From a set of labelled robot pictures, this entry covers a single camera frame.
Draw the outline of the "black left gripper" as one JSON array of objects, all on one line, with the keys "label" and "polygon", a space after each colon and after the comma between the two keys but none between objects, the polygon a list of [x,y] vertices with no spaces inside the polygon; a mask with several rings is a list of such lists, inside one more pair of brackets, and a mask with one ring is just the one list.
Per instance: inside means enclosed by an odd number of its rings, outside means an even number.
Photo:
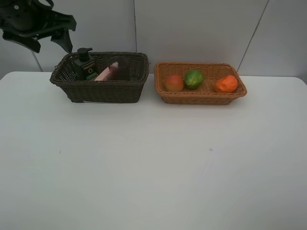
[{"label": "black left gripper", "polygon": [[71,53],[73,45],[69,30],[75,31],[76,21],[72,15],[54,11],[53,7],[52,0],[1,0],[2,38],[33,52],[40,52],[40,43],[31,37],[49,34],[52,42]]}]

